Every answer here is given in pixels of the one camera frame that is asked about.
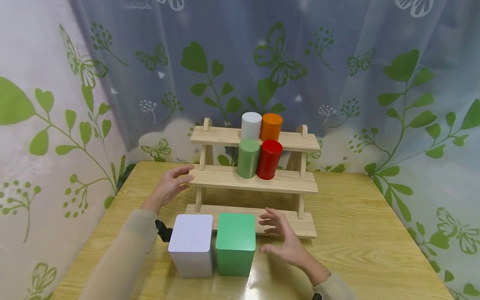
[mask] finger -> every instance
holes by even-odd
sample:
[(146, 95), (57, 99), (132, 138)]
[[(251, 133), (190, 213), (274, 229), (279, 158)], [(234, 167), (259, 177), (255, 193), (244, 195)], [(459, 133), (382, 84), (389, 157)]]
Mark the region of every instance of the finger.
[(270, 213), (265, 213), (260, 215), (261, 219), (276, 219), (276, 217), (273, 214)]
[(264, 232), (265, 232), (265, 233), (274, 233), (274, 234), (280, 235), (280, 234), (278, 233), (278, 229), (277, 229), (277, 228), (265, 229)]
[(271, 244), (265, 244), (260, 248), (260, 252), (280, 256), (280, 248)]
[(273, 215), (278, 219), (278, 221), (280, 222), (280, 225), (281, 225), (283, 228), (289, 228), (289, 229), (291, 229), (290, 223), (288, 222), (287, 217), (285, 217), (285, 215), (284, 215), (283, 213), (277, 211), (277, 210), (274, 209), (274, 208), (270, 208), (270, 207), (265, 208), (265, 210), (266, 210), (268, 213), (273, 214)]
[(262, 225), (262, 226), (265, 226), (265, 225), (270, 225), (270, 226), (277, 226), (278, 225), (278, 222), (275, 221), (275, 220), (272, 220), (272, 219), (268, 219), (268, 220), (262, 220), (260, 222), (258, 222), (258, 224)]
[(176, 168), (173, 168), (171, 169), (169, 172), (169, 174), (173, 177), (173, 178), (177, 178), (178, 176), (180, 175), (186, 175), (188, 174), (188, 172), (193, 169), (193, 165), (185, 165), (185, 166), (181, 166), (181, 167), (176, 167)]
[(274, 215), (277, 219), (285, 218), (285, 215), (283, 213), (277, 211), (274, 208), (266, 207), (265, 210), (267, 211), (267, 213)]
[(178, 178), (175, 178), (175, 184), (177, 186), (179, 186), (179, 185), (182, 185), (182, 184), (185, 184), (185, 183), (189, 183), (192, 180), (193, 180), (193, 175), (192, 174), (184, 175), (184, 176), (180, 176)]
[(187, 188), (189, 188), (190, 186), (184, 184), (184, 185), (181, 185), (179, 187), (177, 187), (177, 189), (175, 190), (175, 195), (177, 195), (179, 192), (182, 192), (184, 190), (186, 190)]

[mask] curtain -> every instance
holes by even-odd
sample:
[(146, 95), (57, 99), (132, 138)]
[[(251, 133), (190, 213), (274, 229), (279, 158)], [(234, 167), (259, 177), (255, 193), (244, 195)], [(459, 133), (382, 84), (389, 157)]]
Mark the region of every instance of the curtain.
[[(83, 40), (70, 46), (52, 29), (64, 42), (54, 48), (68, 78), (106, 94), (133, 161), (198, 161), (189, 138), (204, 117), (239, 127), (245, 111), (273, 112), (282, 130), (306, 124), (321, 146), (307, 169), (368, 174), (454, 298), (480, 299), (480, 2), (70, 5)], [(236, 163), (232, 148), (214, 155)]]

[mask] beige sleeve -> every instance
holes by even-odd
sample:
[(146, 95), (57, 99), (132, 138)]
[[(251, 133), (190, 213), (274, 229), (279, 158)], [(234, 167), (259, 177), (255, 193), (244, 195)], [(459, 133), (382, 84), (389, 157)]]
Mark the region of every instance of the beige sleeve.
[(132, 297), (140, 269), (158, 234), (157, 218), (154, 212), (143, 209), (130, 214), (95, 267), (79, 300), (128, 300)]
[(322, 300), (356, 300), (355, 294), (345, 281), (337, 274), (332, 274), (327, 281), (313, 287), (315, 293), (322, 295)]

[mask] red canister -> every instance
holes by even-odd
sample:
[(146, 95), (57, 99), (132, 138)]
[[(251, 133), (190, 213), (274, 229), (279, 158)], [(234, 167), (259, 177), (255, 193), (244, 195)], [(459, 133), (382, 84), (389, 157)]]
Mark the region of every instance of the red canister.
[(278, 166), (282, 151), (282, 144), (277, 141), (266, 140), (262, 143), (257, 167), (258, 177), (264, 180), (270, 180), (275, 176), (276, 167)]

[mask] green canister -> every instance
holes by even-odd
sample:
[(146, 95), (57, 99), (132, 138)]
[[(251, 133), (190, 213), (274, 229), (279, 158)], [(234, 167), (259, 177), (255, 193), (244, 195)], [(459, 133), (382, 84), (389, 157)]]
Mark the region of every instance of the green canister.
[(257, 171), (260, 143), (253, 139), (243, 139), (239, 143), (239, 164), (237, 172), (242, 178), (252, 178)]

